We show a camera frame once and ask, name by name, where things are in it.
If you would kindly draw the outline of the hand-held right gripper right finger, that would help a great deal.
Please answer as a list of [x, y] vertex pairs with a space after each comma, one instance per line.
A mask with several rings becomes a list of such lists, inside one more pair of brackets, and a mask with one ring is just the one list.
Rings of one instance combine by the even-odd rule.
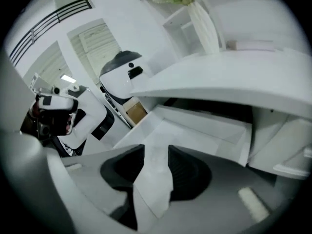
[[171, 201], [195, 199], [212, 180], [212, 172], [204, 161], [173, 145], [168, 146], [168, 167], [173, 178]]

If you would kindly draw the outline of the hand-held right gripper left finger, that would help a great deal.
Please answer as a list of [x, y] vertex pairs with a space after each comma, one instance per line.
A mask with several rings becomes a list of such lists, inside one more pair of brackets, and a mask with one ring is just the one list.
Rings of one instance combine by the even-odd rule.
[[110, 213], [110, 217], [124, 226], [137, 230], [137, 219], [133, 201], [134, 181], [144, 165], [144, 145], [140, 144], [126, 152], [106, 160], [100, 174], [110, 187], [125, 192], [127, 197], [123, 205]]

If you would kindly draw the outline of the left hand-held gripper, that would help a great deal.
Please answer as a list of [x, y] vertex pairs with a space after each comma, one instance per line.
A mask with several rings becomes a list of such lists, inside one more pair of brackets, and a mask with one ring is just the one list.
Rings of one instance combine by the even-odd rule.
[[61, 95], [58, 87], [48, 84], [37, 73], [33, 75], [29, 87], [36, 97], [28, 114], [35, 123], [38, 136], [71, 134], [78, 100]]

